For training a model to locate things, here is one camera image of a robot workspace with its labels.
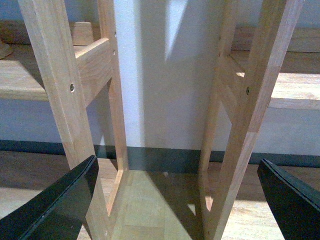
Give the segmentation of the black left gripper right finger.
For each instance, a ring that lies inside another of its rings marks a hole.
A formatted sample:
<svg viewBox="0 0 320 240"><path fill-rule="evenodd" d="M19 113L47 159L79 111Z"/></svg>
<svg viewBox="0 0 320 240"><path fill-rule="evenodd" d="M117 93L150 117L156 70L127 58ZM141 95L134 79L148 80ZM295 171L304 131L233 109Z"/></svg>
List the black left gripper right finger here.
<svg viewBox="0 0 320 240"><path fill-rule="evenodd" d="M257 174L270 210L286 240L320 238L320 192L262 159Z"/></svg>

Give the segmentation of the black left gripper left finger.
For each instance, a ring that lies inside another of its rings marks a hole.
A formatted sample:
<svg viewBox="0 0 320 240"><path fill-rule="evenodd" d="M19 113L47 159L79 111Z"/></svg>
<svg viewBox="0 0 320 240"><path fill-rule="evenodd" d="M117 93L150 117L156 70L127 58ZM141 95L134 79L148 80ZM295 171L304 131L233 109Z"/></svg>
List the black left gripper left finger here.
<svg viewBox="0 0 320 240"><path fill-rule="evenodd" d="M99 164L91 155L0 220L2 240L75 240L91 204Z"/></svg>

